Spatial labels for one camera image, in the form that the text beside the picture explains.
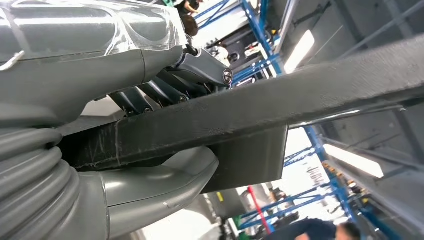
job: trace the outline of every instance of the person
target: person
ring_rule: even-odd
[[[303,219],[282,227],[264,240],[360,240],[361,232],[352,222],[335,226],[321,219]]]
[[[185,34],[189,35],[190,37],[194,37],[198,34],[199,26],[196,23],[196,20],[194,17],[190,15],[182,15],[181,21],[182,21],[182,24],[184,25]]]
[[[180,16],[198,14],[200,3],[203,3],[203,1],[204,0],[182,0],[175,8],[178,10]]]

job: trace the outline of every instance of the fluorescent light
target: fluorescent light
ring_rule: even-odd
[[[365,157],[353,154],[351,152],[345,151],[333,145],[324,144],[325,152],[353,167],[360,169],[367,174],[370,174],[377,178],[384,177],[383,170],[375,161],[371,161]]]
[[[250,0],[249,2],[252,5],[253,9],[257,9],[258,8],[258,0]]]
[[[310,30],[307,30],[284,65],[286,74],[291,74],[295,71],[295,69],[301,63],[302,59],[304,59],[309,50],[311,50],[314,43],[314,36]]]

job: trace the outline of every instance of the screw head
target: screw head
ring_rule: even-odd
[[[227,85],[230,85],[233,81],[233,72],[230,69],[225,69],[222,73],[222,78],[224,80],[224,83]]]
[[[144,113],[153,112],[153,110],[150,107],[146,107],[144,109]]]
[[[178,100],[178,103],[185,103],[185,102],[187,102],[188,101],[188,99],[187,99],[187,97],[186,96],[179,96],[179,100]]]

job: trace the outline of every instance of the clear tape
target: clear tape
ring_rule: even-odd
[[[0,63],[20,51],[80,59],[187,44],[175,8],[135,0],[3,0],[0,36]]]

